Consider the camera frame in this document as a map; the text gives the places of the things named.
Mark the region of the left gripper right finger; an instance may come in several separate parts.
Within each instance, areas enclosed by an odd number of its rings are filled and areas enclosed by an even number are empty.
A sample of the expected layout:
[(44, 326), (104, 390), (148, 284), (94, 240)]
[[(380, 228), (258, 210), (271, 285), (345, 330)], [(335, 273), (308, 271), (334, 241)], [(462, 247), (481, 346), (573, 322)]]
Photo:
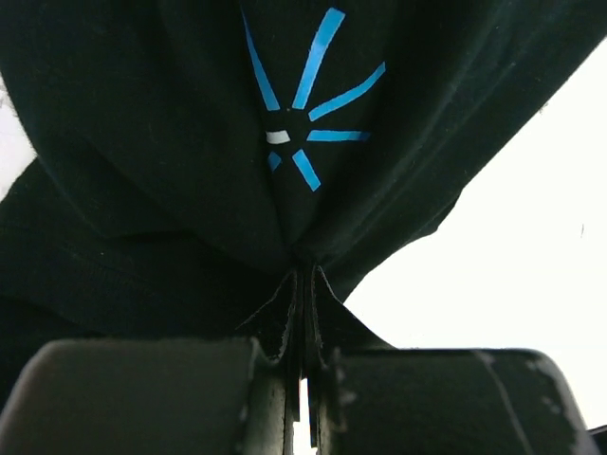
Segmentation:
[(321, 454), (597, 454), (569, 385), (525, 349), (398, 349), (305, 273), (311, 443)]

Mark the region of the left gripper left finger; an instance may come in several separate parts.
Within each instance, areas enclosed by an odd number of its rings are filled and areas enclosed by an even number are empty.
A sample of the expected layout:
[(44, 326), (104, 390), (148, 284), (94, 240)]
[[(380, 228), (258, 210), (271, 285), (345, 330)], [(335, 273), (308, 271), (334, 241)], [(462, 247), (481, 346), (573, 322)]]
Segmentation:
[(1, 413), (5, 454), (289, 454), (299, 416), (291, 353), (298, 277), (221, 340), (58, 339), (24, 365)]

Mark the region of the black t shirt blue logo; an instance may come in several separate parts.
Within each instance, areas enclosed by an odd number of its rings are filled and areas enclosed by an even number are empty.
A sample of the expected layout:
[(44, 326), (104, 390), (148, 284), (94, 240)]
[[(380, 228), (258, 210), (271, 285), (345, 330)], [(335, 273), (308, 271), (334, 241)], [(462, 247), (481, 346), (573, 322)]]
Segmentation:
[(230, 337), (437, 231), (606, 35), (602, 1), (5, 1), (35, 159), (1, 203), (1, 394), (46, 343)]

